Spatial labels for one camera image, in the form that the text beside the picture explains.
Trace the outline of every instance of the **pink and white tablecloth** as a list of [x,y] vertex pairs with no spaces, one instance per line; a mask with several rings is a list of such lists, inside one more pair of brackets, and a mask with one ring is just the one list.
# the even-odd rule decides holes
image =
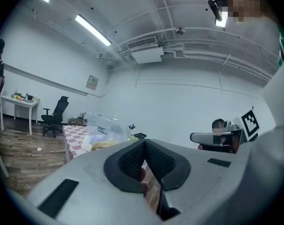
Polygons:
[[81,149],[84,137],[87,135],[87,127],[82,126],[63,126],[65,136],[65,152],[67,162],[87,151]]

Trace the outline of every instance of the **yellow cloth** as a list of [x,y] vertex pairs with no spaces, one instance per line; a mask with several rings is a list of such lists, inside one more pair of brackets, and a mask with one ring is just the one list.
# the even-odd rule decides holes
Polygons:
[[118,144],[118,142],[114,140],[108,140],[104,142],[94,141],[93,146],[92,146],[92,151],[95,151],[96,149],[100,149],[100,148],[111,147],[115,144]]

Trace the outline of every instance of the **black hair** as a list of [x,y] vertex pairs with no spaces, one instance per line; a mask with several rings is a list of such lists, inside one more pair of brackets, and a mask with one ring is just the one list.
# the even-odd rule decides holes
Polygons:
[[219,123],[224,123],[224,120],[223,119],[221,119],[221,118],[219,118],[219,119],[216,119],[215,121],[213,121],[213,123],[212,123],[212,129],[213,128],[219,128]]

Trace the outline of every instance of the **label on plastic box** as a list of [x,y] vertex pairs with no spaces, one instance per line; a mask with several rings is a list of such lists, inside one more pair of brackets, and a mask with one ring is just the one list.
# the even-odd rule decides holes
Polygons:
[[105,127],[98,126],[97,131],[105,135],[108,135],[108,129]]

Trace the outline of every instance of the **textured gripper pad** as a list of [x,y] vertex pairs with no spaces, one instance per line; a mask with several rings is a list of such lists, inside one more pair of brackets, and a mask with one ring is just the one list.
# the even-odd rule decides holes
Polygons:
[[165,191],[179,188],[190,174],[191,166],[185,157],[149,139],[140,139],[109,156],[104,173],[120,190],[143,193],[139,179],[144,160]]

